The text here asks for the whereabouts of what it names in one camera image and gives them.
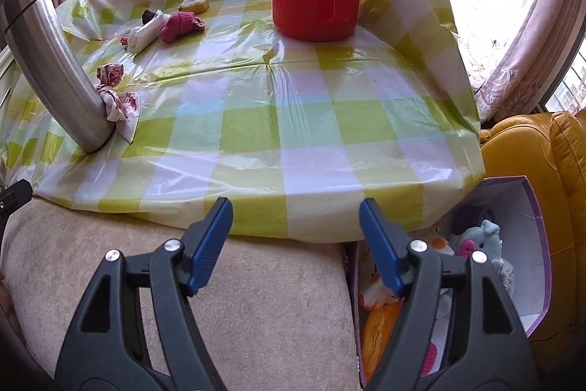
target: plastic tablecloth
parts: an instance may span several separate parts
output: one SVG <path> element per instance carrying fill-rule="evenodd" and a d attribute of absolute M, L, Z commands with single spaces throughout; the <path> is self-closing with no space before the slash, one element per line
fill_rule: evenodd
<path fill-rule="evenodd" d="M 15 76 L 1 152 L 5 183 L 26 178 L 66 207 L 186 228 L 220 196 L 233 234 L 361 239 L 358 209 L 427 227 L 481 180 L 479 119 L 449 0 L 361 0 L 342 42 L 274 29 L 271 0 L 210 0 L 203 34 L 139 55 L 119 37 L 145 9 L 182 0 L 68 0 L 58 8 L 80 64 L 122 63 L 142 112 L 85 155 Z"/>

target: blue gripper pad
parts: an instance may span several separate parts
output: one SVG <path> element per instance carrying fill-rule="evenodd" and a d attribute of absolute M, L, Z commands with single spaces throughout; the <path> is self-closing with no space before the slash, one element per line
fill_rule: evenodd
<path fill-rule="evenodd" d="M 407 233 L 401 226 L 385 218 L 374 199 L 362 201 L 359 214 L 362 233 L 383 284 L 391 289 L 395 296 L 401 296 L 404 284 L 401 279 L 400 261 L 407 253 Z M 391 237 L 395 246 L 400 247 L 398 253 L 391 243 Z"/>
<path fill-rule="evenodd" d="M 216 267 L 222 247 L 226 242 L 232 227 L 233 208 L 228 200 L 214 206 L 208 214 L 214 214 L 197 249 L 191 259 L 191 277 L 187 282 L 188 290 L 197 294 L 201 287 L 205 287 Z"/>

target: screw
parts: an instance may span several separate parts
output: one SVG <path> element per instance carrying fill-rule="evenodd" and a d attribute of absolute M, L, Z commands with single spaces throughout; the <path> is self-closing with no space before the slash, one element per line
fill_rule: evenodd
<path fill-rule="evenodd" d="M 480 250 L 475 250 L 472 253 L 472 260 L 474 262 L 476 262 L 477 264 L 483 264 L 488 260 L 488 257 L 486 256 L 486 254 Z"/>
<path fill-rule="evenodd" d="M 180 247 L 181 242 L 177 239 L 170 239 L 167 242 L 165 242 L 165 250 L 167 252 L 175 252 L 176 250 L 179 250 Z"/>
<path fill-rule="evenodd" d="M 120 258 L 120 251 L 116 249 L 108 250 L 105 258 L 108 262 L 116 262 Z"/>
<path fill-rule="evenodd" d="M 415 252 L 425 252 L 427 250 L 427 244 L 422 240 L 414 240 L 411 243 L 411 250 Z"/>

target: metal cylinder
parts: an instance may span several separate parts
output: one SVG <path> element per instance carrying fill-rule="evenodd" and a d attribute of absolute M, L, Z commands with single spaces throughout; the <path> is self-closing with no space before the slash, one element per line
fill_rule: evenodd
<path fill-rule="evenodd" d="M 40 101 L 86 153 L 101 148 L 114 123 L 80 67 L 52 0 L 5 0 L 0 27 L 16 62 Z"/>

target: beige cushion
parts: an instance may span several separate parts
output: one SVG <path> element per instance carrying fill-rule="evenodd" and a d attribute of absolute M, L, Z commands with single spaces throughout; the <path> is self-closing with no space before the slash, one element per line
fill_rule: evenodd
<path fill-rule="evenodd" d="M 42 199 L 17 211 L 7 226 L 0 264 L 39 363 L 54 373 L 75 307 L 108 249 L 150 252 L 182 233 Z M 152 304 L 142 302 L 151 361 L 165 372 Z M 360 389 L 339 245 L 229 239 L 210 284 L 190 303 L 228 390 Z"/>

